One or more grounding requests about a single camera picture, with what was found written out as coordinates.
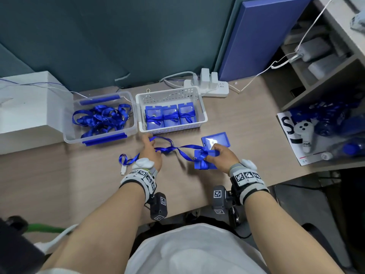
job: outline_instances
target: transparent storage box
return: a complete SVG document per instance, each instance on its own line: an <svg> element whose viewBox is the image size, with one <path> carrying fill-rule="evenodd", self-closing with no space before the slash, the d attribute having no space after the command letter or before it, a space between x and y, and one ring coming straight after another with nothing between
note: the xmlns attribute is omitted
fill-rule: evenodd
<svg viewBox="0 0 365 274"><path fill-rule="evenodd" d="M118 108L120 104L129 104L132 110L129 113L129 119L125 123L124 129L115 131L112 129L109 133L93 135L91 137L81 138L81 135L90 130L90 127L83 127L72 123L72 115L77 110L89 110L96 105L107 105L109 107ZM127 138L138 132L137 117L135 115L136 104L133 101L132 95L128 91L105 94L75 100L73 106L66 107L63 114L63 139L67 143L84 143L86 146L105 143L113 140Z"/></svg>
<svg viewBox="0 0 365 274"><path fill-rule="evenodd" d="M194 104L195 110L195 123L181 124L171 127L163 127L158 129L147 130L146 124L146 106L167 106L167 105L178 105L181 103ZM171 131L179 131L185 129L192 129L200 127L203 123L208 121L208 116L204 108L203 99L199 94L198 87L189 88L175 88L163 91L155 91L149 93L141 93L136 95L136 104L138 111L138 125L139 131L142 133L168 133Z"/></svg>

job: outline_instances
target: forearm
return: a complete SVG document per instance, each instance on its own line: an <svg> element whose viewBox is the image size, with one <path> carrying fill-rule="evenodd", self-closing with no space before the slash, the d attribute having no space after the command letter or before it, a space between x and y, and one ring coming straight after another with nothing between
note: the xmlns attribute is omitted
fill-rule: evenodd
<svg viewBox="0 0 365 274"><path fill-rule="evenodd" d="M137 183L123 185L92 212L42 269L80 273L123 273L135 239L145 194Z"/></svg>
<svg viewBox="0 0 365 274"><path fill-rule="evenodd" d="M343 274L330 255L264 191L245 203L255 242L273 274Z"/></svg>

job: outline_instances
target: black pants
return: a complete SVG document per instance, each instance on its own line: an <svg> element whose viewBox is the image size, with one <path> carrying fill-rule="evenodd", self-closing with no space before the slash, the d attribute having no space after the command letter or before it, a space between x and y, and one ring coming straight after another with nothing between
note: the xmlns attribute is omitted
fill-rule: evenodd
<svg viewBox="0 0 365 274"><path fill-rule="evenodd" d="M146 231L144 233L139 234L136 237L136 239L134 240L134 244L133 244L133 247L132 247L130 257L134 254L134 252L138 249L138 247L141 245L141 243L144 240L149 239L150 237L153 237L153 236L156 236L156 235L160 235L162 233L166 233L166 232L171 231L171 230L175 230L177 228L180 228L180 227L183 227L183 226L186 226L186 225L198 224L198 223L209 224L209 225L215 226L217 228L221 228L221 229L230 231L234 235L240 237L236 233L236 231L230 225L228 225L226 222L218 221L214 218L210 218L210 217L206 217L206 216L199 216L198 218L196 218L195 216L190 214L186 217L185 224L162 225L160 222L156 222L151 227L151 229L149 229L148 231Z"/></svg>

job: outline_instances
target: table surface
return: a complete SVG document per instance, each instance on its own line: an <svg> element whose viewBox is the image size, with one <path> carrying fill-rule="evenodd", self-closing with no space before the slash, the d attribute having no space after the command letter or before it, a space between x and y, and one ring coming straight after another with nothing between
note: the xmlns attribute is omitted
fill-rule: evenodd
<svg viewBox="0 0 365 274"><path fill-rule="evenodd" d="M204 97L207 123L164 136L172 139L175 146L201 145L202 136L225 131L231 149L239 158L252 160L268 186L313 172L299 165L276 119L279 108L266 82L277 90L291 86L278 73L280 70L269 72L265 79L256 78L239 95L230 91L226 98ZM235 87L243 88L249 81L238 80ZM135 96L147 88L169 89L159 83L128 91ZM115 91L116 87L109 87L84 94L96 96ZM117 190L122 179L118 157L121 153L135 156L142 147L139 137L137 134L90 147L57 143L0 156L2 217L18 214L30 222L59 226L80 222ZM165 145L164 141L156 142L156 146ZM163 155L157 190L167 197L168 216L210 204L212 188L220 184L230 189L229 177L218 170L196 170L179 153ZM148 209L144 209L141 224L147 222L151 219Z"/></svg>

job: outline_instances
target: hand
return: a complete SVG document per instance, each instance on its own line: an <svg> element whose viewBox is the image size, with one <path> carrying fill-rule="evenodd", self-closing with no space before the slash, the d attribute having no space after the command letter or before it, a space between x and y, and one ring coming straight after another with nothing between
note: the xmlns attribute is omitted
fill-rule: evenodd
<svg viewBox="0 0 365 274"><path fill-rule="evenodd" d="M155 141L150 141L150 137L153 137L150 133L144 134L142 136L144 149L142 150L142 152L140 152L139 158L148 158L150 161L153 161L155 163L154 167L158 172L160 172L162 167L161 151L155 151L155 148L153 147Z"/></svg>
<svg viewBox="0 0 365 274"><path fill-rule="evenodd" d="M240 163L237 156L230 149L228 149L227 147L225 147L221 144L218 144L218 143L214 144L212 146L212 150L218 150L219 156L217 156L217 157L207 156L205 158L205 160L207 162L211 162L219 170L221 170L222 172L224 172L228 175L229 175L229 169L231 168L231 166L236 163Z"/></svg>

